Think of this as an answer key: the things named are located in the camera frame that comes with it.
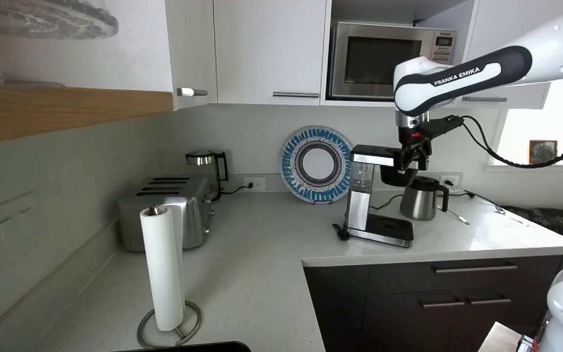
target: cabinet handle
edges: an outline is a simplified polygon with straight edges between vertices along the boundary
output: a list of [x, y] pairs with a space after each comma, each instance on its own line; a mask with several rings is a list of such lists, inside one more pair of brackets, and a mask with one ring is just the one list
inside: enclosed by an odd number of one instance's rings
[[472, 305], [511, 305], [511, 298], [499, 298], [499, 299], [476, 299]]
[[464, 307], [466, 301], [435, 301], [435, 303], [425, 303], [421, 301], [423, 309], [449, 309], [449, 307]]
[[509, 102], [509, 98], [503, 96], [464, 96], [464, 102]]
[[189, 88], [189, 86], [181, 86], [177, 88], [179, 96], [208, 96], [208, 90], [196, 90], [196, 88]]
[[435, 268], [439, 276], [470, 274], [470, 272], [511, 272], [511, 270], [519, 270], [519, 266], [505, 264], [505, 266], [476, 266], [476, 268]]
[[275, 92], [275, 98], [302, 98], [302, 100], [316, 100], [320, 98], [320, 92]]

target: paper towel roll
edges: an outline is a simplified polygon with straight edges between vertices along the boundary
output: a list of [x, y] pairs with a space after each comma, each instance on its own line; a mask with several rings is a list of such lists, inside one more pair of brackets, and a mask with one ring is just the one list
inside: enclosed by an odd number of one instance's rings
[[185, 319], [185, 211], [187, 200], [177, 200], [171, 208], [163, 206], [142, 211], [151, 298], [161, 331], [175, 331]]

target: microwave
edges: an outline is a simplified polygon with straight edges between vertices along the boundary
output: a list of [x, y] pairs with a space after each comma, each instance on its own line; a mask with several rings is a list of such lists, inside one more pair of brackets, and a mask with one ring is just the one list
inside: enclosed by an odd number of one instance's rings
[[329, 98], [392, 102], [396, 67], [415, 57], [450, 65], [456, 34], [386, 24], [339, 22], [333, 35]]

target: dark cabinet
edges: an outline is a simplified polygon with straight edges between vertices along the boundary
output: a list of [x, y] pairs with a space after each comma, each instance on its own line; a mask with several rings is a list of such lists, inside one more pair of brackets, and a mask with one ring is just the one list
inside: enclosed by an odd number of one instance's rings
[[470, 352], [495, 321], [537, 335], [562, 256], [308, 268], [329, 352]]

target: microwave door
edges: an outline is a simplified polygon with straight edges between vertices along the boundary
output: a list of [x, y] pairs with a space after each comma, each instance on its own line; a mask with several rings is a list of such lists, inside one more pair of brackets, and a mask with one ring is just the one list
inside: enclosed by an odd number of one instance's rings
[[423, 41], [349, 35], [337, 43], [333, 96], [394, 100], [396, 67], [421, 55]]

